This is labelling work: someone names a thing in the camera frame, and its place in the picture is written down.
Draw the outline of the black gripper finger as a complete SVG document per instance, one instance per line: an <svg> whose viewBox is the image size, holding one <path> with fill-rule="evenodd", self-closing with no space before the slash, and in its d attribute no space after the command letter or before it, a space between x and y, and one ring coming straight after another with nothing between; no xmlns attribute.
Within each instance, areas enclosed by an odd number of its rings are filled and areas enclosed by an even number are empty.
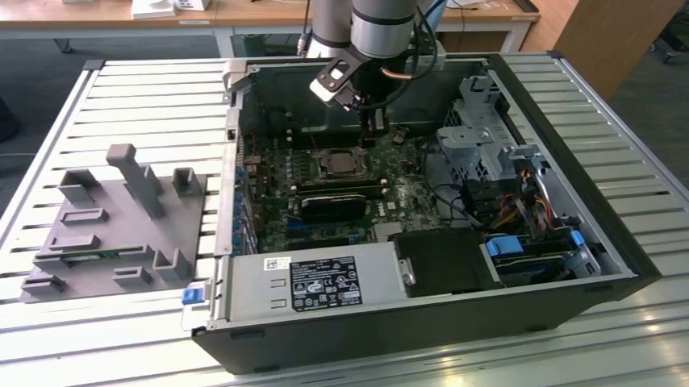
<svg viewBox="0 0 689 387"><path fill-rule="evenodd" d="M372 148L387 135L387 110L365 110L361 114L361 147Z"/></svg>

